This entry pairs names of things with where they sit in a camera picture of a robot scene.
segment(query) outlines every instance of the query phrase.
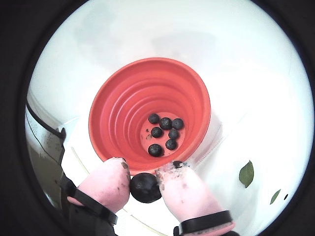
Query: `pink silicone finger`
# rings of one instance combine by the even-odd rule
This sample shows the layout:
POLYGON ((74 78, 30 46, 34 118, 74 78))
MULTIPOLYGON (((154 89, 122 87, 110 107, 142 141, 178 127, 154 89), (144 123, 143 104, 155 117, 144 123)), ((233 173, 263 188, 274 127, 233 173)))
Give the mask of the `pink silicone finger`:
MULTIPOLYGON (((179 222, 223 211, 201 178, 187 165, 181 165, 176 169, 168 163, 156 170, 164 202, 179 222)), ((234 226, 234 222, 230 222, 198 233, 220 236, 234 226)))
MULTIPOLYGON (((122 158, 110 158, 90 173, 78 189, 112 212, 122 209, 129 200, 130 171, 122 158)), ((82 206, 72 197, 69 202, 82 206)))

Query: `cable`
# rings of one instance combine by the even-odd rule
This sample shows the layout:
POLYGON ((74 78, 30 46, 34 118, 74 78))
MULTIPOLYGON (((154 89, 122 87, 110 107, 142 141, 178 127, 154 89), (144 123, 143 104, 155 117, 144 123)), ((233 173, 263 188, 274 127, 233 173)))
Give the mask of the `cable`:
POLYGON ((42 146, 42 144, 40 143, 40 141, 38 140, 38 138, 36 137, 36 135, 34 134, 34 132, 33 132, 33 130, 32 130, 32 127, 31 127, 31 124, 30 124, 30 122, 29 122, 28 116, 27 116, 26 114, 25 114, 25 116, 26 116, 26 120, 28 121, 28 124, 29 124, 29 127, 30 127, 30 129, 31 129, 31 132, 32 132, 32 134, 34 135, 34 137, 36 138, 36 140, 38 141, 38 143, 39 143, 39 145, 41 146, 41 148, 44 150, 45 153, 47 153, 47 155, 48 155, 51 159, 54 160, 54 162, 56 162, 58 165, 60 165, 60 164, 58 163, 58 161, 56 161, 56 160, 44 149, 44 147, 42 146))

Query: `green leaf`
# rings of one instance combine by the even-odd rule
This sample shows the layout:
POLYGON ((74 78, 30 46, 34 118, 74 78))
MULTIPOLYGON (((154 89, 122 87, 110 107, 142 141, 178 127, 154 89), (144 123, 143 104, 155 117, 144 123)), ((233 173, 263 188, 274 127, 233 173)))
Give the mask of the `green leaf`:
POLYGON ((274 201, 275 201, 275 199, 277 198, 277 196, 279 195, 280 191, 281 191, 281 189, 279 189, 279 190, 272 196, 270 204, 274 203, 274 201))
POLYGON ((241 170, 239 175, 240 182, 247 188, 254 179, 254 168, 252 162, 249 161, 241 170))

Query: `black strap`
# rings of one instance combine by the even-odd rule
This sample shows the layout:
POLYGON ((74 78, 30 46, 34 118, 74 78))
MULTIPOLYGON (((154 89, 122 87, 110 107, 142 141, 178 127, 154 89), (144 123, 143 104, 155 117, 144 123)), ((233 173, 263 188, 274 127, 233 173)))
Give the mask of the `black strap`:
POLYGON ((225 210, 218 213, 193 218, 190 220, 185 220, 179 224, 178 231, 179 235, 190 234, 226 224, 228 222, 232 222, 232 218, 230 212, 228 210, 225 210))
POLYGON ((84 207, 92 211, 96 216, 99 216, 114 225, 117 224, 117 215, 104 207, 101 203, 95 201, 93 198, 77 189, 72 180, 68 179, 67 176, 63 175, 60 181, 60 187, 68 196, 78 200, 84 205, 84 207))

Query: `dark round fruit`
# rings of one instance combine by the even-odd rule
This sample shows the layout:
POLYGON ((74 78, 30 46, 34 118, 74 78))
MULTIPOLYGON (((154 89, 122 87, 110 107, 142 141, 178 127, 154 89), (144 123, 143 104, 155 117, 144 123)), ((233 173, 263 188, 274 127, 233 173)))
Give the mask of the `dark round fruit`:
POLYGON ((155 175, 140 173, 130 181, 131 195, 141 203, 152 203, 162 197, 155 175))
POLYGON ((179 132, 176 129, 171 129, 168 136, 170 139, 177 139, 179 137, 179 132))
POLYGON ((160 127, 154 127, 152 130, 151 130, 151 135, 153 138, 159 138, 163 135, 163 130, 161 130, 160 127))
POLYGON ((177 147, 177 142, 175 139, 169 139, 166 141, 165 146, 169 150, 174 150, 177 147))
POLYGON ((152 144, 148 148, 148 152, 151 156, 161 156, 163 154, 163 149, 160 145, 158 144, 152 144))
POLYGON ((151 124, 157 124, 159 122, 159 116, 158 114, 153 113, 149 116, 148 120, 151 124))
POLYGON ((164 117, 159 121, 159 126, 161 129, 169 130, 172 128, 172 120, 170 118, 164 117))
POLYGON ((180 119, 180 118, 174 119, 173 122, 172 122, 172 127, 173 127, 174 129, 181 129, 181 128, 183 128, 183 127, 184 127, 184 122, 183 122, 183 120, 180 119))

